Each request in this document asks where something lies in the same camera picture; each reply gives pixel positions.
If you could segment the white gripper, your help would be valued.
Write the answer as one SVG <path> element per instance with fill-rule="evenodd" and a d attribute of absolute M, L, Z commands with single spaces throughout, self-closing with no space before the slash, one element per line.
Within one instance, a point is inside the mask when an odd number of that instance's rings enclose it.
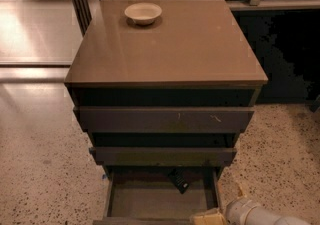
<path fill-rule="evenodd" d="M 258 209 L 261 205 L 251 199 L 243 189 L 242 185 L 237 183 L 238 199 L 230 202 L 225 211 L 225 217 L 219 209 L 213 208 L 205 212 L 193 214 L 190 217 L 192 225 L 264 225 L 259 217 Z"/>

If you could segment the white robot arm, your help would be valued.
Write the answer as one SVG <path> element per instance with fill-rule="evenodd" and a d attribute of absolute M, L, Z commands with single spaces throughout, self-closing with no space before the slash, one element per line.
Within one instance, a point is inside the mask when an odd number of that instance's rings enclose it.
<path fill-rule="evenodd" d="M 311 225 L 298 217 L 266 209 L 249 198 L 242 185 L 237 185 L 232 193 L 232 199 L 223 209 L 214 207 L 191 215 L 190 225 Z"/>

